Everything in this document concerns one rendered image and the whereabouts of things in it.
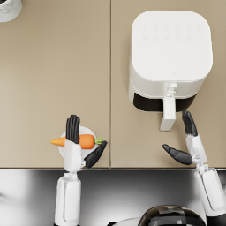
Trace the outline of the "orange carrot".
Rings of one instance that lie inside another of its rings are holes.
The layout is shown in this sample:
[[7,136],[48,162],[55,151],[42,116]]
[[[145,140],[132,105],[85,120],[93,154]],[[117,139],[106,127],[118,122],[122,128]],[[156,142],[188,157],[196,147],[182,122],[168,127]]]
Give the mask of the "orange carrot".
[[[61,137],[51,140],[51,143],[63,147],[66,137]],[[79,144],[82,149],[92,149],[95,145],[100,145],[102,143],[102,138],[96,138],[91,134],[82,134],[79,136]]]

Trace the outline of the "small white round plate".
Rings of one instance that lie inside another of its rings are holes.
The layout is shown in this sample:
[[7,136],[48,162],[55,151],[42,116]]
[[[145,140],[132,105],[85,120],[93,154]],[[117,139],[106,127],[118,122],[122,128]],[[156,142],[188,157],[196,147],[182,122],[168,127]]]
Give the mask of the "small white round plate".
[[[80,126],[79,128],[79,134],[80,135],[92,135],[95,139],[96,139],[96,135],[88,128],[84,127],[84,126]],[[85,158],[87,155],[89,155],[92,151],[94,151],[96,148],[98,147],[97,144],[93,144],[91,149],[81,149],[81,153],[82,153],[82,158]],[[59,154],[61,156],[64,156],[64,147],[59,146],[58,147],[59,150]]]

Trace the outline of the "white marbled pot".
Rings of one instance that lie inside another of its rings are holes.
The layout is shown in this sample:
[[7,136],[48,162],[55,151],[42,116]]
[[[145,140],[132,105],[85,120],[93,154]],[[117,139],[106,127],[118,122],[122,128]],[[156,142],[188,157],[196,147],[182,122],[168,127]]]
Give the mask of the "white marbled pot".
[[22,10],[21,0],[0,0],[0,23],[12,21]]

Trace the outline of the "white air fryer body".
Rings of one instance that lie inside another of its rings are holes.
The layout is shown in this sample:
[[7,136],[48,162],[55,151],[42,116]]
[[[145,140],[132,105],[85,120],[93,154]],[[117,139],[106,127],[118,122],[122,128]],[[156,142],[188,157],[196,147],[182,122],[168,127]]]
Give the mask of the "white air fryer body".
[[207,21],[192,11],[146,11],[132,23],[130,86],[147,98],[196,95],[213,65]]

